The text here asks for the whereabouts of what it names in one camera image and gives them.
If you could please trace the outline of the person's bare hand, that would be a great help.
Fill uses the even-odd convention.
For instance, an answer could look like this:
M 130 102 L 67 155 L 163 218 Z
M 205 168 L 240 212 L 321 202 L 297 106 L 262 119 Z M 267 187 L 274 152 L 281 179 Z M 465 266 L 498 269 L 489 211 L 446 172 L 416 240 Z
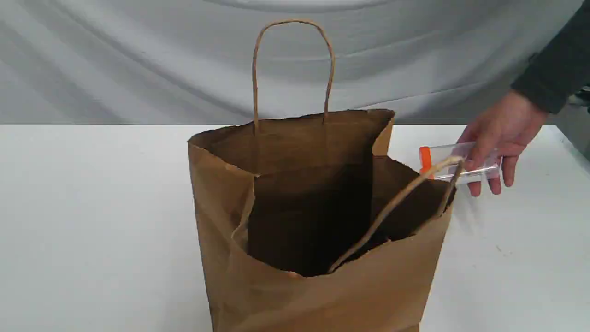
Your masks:
M 480 168 L 491 153 L 496 152 L 502 175 L 488 179 L 488 183 L 491 192 L 499 195 L 503 186 L 514 184 L 519 157 L 537 136 L 548 115 L 520 93 L 508 92 L 470 122 L 460 136 L 459 142 L 474 143 L 465 168 Z

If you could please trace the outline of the dark grey sleeved forearm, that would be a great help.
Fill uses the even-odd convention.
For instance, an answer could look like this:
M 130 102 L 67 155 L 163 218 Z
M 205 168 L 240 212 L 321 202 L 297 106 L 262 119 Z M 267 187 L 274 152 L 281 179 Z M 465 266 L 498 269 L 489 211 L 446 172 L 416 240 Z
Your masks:
M 531 61 L 511 88 L 542 111 L 557 114 L 590 80 L 590 2 Z

